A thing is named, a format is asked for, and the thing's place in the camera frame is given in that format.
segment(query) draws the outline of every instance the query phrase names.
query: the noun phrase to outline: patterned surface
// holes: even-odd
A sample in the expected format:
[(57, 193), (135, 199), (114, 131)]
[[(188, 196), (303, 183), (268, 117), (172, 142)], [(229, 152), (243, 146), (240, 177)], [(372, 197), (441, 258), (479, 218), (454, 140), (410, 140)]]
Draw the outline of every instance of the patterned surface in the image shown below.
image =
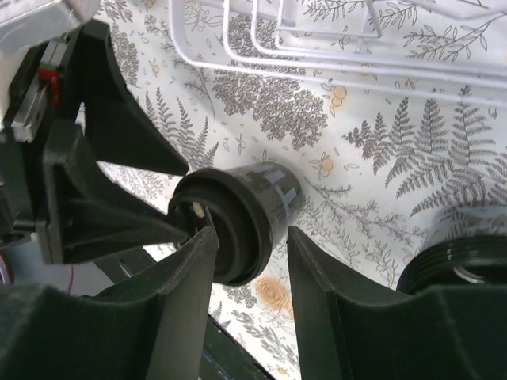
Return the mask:
[[(307, 16), (319, 22), (346, 23), (363, 5), (300, 1)], [(386, 32), (401, 29), (405, 55), (474, 60), (497, 47), (494, 55), (507, 62), (505, 45), (495, 40), (495, 30), (505, 31), (504, 14), (432, 26), (429, 16), (409, 3), (391, 3), (381, 21)], [(112, 26), (129, 89), (192, 169), (253, 161), (296, 168), (307, 195), (301, 227), (330, 255), (375, 281), (395, 287), (428, 229), (450, 207), (507, 200), (504, 109), (196, 69), (174, 53), (162, 0), (104, 0), (98, 18)], [(231, 43), (242, 54), (255, 55), (248, 22), (233, 17)], [(222, 54), (217, 9), (186, 2), (185, 23), (189, 43), (203, 59)], [(263, 21), (258, 31), (265, 46), (273, 45), (272, 23)], [(347, 48), (349, 42), (342, 38), (338, 45)], [(412, 89), (420, 84), (413, 78), (392, 83)], [(103, 168), (162, 210), (179, 181)], [(160, 259), (170, 248), (149, 251)], [(276, 378), (297, 379), (286, 256), (283, 245), (277, 247), (263, 275), (244, 287), (214, 286), (210, 311)]]

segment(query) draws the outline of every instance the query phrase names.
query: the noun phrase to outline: black plastic part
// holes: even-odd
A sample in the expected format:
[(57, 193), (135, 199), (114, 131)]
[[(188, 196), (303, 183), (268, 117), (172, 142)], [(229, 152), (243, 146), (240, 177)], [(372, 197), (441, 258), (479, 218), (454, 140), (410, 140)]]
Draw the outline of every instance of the black plastic part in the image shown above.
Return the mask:
[(127, 90), (107, 24), (91, 21), (85, 25), (79, 47), (84, 68), (85, 133), (97, 158), (184, 176), (189, 170), (185, 159), (163, 138)]
[[(168, 215), (175, 219), (179, 207), (191, 212), (192, 202), (209, 209), (219, 236), (214, 281), (239, 286), (262, 273), (303, 196), (290, 171), (269, 163), (189, 174), (177, 185)], [(189, 235), (194, 228), (193, 223), (187, 226)]]
[(288, 267), (303, 379), (505, 379), (507, 286), (403, 294), (335, 260), (297, 227), (289, 228)]
[(419, 253), (405, 267), (397, 290), (413, 295), (434, 284), (507, 284), (506, 236), (462, 237)]
[[(93, 20), (69, 33), (66, 43), (63, 60), (56, 68), (59, 104), (46, 107), (31, 143), (15, 141), (10, 125), (37, 75), (47, 44), (30, 49), (10, 85), (10, 107), (3, 120), (5, 128), (0, 132), (0, 247), (20, 244), (27, 241), (31, 233), (39, 232), (45, 260), (56, 264), (92, 260), (135, 245), (162, 242), (162, 235), (168, 239), (165, 242), (173, 241), (176, 235), (168, 235), (171, 231), (167, 224), (169, 219), (165, 218), (162, 223), (161, 214), (144, 202), (121, 192), (120, 200), (109, 204), (108, 197), (115, 198), (112, 194), (120, 193), (120, 189), (97, 174), (99, 170), (90, 161), (92, 154), (89, 152), (93, 152), (94, 160), (177, 175), (187, 172), (185, 160), (158, 133), (128, 92), (112, 52), (107, 24)], [(69, 133), (64, 131), (62, 123), (68, 123), (71, 134), (75, 132), (74, 121), (82, 102), (86, 106), (85, 133), (89, 146), (79, 149), (88, 151), (85, 159), (89, 161), (82, 163), (82, 167), (93, 166), (93, 170), (90, 177), (89, 172), (68, 174), (56, 169), (53, 173), (47, 165), (43, 168), (43, 152), (57, 151), (73, 159), (73, 165), (81, 159), (72, 158), (75, 152), (63, 150), (58, 133)], [(54, 126), (60, 128), (57, 134), (53, 131)], [(50, 134), (54, 146), (46, 146)], [(62, 137), (62, 140), (68, 138), (71, 136)], [(67, 148), (75, 148), (70, 140), (66, 141)], [(85, 146), (83, 139), (79, 138), (79, 144)], [(99, 188), (89, 188), (89, 184), (95, 181), (108, 189), (105, 198), (97, 193)], [(62, 200), (70, 203), (55, 205)], [(110, 207), (118, 203), (124, 208), (123, 214)], [(68, 212), (63, 209), (81, 211), (73, 217), (73, 223), (78, 223), (59, 225), (59, 218), (68, 216), (60, 215)], [(181, 231), (177, 234), (179, 238), (186, 236), (181, 235)]]
[[(142, 248), (95, 261), (114, 283), (135, 276), (155, 264)], [(199, 377), (203, 380), (273, 380), (269, 372), (208, 315)]]
[(48, 215), (40, 216), (36, 229), (46, 262), (80, 263), (186, 238), (164, 214), (103, 174), (79, 125), (53, 125), (43, 163)]
[(200, 360), (202, 380), (273, 380), (269, 372), (211, 317)]
[(93, 298), (0, 287), (0, 378), (196, 379), (217, 246), (204, 229)]
[(48, 43), (43, 43), (39, 46), (31, 47), (17, 69), (12, 82), (9, 85), (9, 101), (10, 107), (18, 109), (21, 102), (25, 98), (33, 77), (37, 74), (40, 60), (44, 55)]

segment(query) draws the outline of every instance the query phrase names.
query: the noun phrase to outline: black cylindrical object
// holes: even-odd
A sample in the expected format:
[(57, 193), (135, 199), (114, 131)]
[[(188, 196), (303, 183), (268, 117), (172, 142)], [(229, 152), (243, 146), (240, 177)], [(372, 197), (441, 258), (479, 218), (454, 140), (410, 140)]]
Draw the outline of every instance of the black cylindrical object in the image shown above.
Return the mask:
[(397, 290), (412, 295), (444, 283), (507, 283), (507, 207), (460, 207), (447, 213), (402, 272)]
[(177, 185), (168, 215), (190, 236), (212, 223), (220, 244), (214, 282), (239, 286), (261, 274), (302, 205), (295, 175), (269, 162), (189, 174)]

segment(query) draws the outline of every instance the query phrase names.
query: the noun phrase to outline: wire shelf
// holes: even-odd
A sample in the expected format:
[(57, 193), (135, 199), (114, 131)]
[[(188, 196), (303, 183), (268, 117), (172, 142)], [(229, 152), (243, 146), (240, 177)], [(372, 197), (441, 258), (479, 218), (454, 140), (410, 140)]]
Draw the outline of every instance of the wire shelf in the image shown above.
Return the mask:
[[(169, 1), (170, 31), (187, 63), (213, 70), (270, 75), (329, 86), (507, 106), (507, 55), (488, 48), (485, 37), (506, 46), (507, 2), (502, 0), (196, 0), (223, 11), (225, 59), (193, 54), (185, 35), (185, 4)], [(232, 20), (249, 20), (254, 51), (234, 45)], [(431, 26), (425, 21), (431, 19)], [(273, 39), (259, 37), (263, 21), (274, 23)], [(472, 57), (471, 46), (478, 48)], [(421, 80), (403, 87), (404, 78)]]

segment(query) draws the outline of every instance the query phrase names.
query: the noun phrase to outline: gray tree illustration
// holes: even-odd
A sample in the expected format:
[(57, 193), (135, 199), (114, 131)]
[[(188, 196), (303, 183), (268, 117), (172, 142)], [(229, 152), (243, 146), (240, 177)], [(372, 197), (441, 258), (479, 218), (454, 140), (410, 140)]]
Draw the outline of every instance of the gray tree illustration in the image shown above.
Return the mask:
[(247, 309), (251, 309), (257, 305), (257, 299), (250, 290), (250, 285), (242, 285), (240, 287), (222, 287), (227, 293), (227, 297), (232, 299), (237, 304), (245, 303)]
[(125, 81), (136, 86), (139, 59), (137, 58), (137, 47), (135, 43), (128, 39), (126, 32), (120, 31), (120, 27), (116, 22), (112, 24), (111, 39), (116, 61), (118, 62), (118, 67)]
[(288, 344), (284, 344), (273, 328), (259, 325), (248, 313), (233, 310), (232, 314), (236, 320), (243, 324), (243, 328), (253, 338), (261, 341), (262, 348), (273, 355), (273, 358), (280, 363), (290, 363), (299, 368), (299, 357), (297, 352)]
[[(459, 95), (466, 99), (471, 95), (471, 88), (463, 87)], [(396, 177), (404, 176), (396, 192), (397, 198), (418, 189), (436, 189), (414, 207), (411, 216), (437, 207), (485, 204), (501, 199), (501, 186), (488, 189), (484, 182), (488, 176), (479, 169), (486, 167), (491, 177), (501, 177), (502, 170), (507, 173), (502, 165), (507, 161), (503, 162), (499, 157), (496, 162), (490, 162), (490, 158), (497, 156), (489, 148), (495, 142), (482, 137), (482, 133), (490, 131), (491, 127), (486, 125), (486, 117), (480, 109), (464, 99), (454, 109), (451, 138), (448, 137), (449, 130), (444, 128), (445, 120), (435, 99), (426, 101), (421, 123), (414, 133), (415, 126), (410, 123), (407, 112), (408, 98), (400, 103), (388, 137), (383, 118), (379, 116), (375, 126), (379, 125), (376, 129), (380, 132), (372, 131), (365, 120), (360, 129), (356, 127), (343, 135), (350, 144), (362, 149), (363, 159), (374, 158), (375, 175), (395, 153), (395, 163), (387, 174), (385, 185), (387, 187)], [(392, 146), (392, 149), (383, 150), (381, 159), (375, 162), (379, 146)]]
[[(263, 46), (275, 48), (275, 27), (276, 24), (271, 21), (260, 21), (257, 24), (258, 39)], [(250, 39), (250, 17), (233, 17), (230, 30), (231, 48), (240, 55), (262, 56)], [(269, 69), (293, 74), (305, 73), (303, 68), (277, 66)], [(324, 100), (307, 89), (300, 89), (296, 80), (217, 70), (214, 83), (215, 98), (223, 102), (224, 111), (228, 115), (244, 115), (251, 111), (253, 119), (261, 123), (261, 130), (268, 139), (281, 140), (289, 135), (294, 150), (314, 146), (322, 135), (321, 130), (327, 127), (327, 114), (323, 112)]]
[(127, 0), (102, 0), (97, 15), (105, 13), (113, 21), (121, 19), (123, 22), (132, 21), (132, 11), (128, 8)]

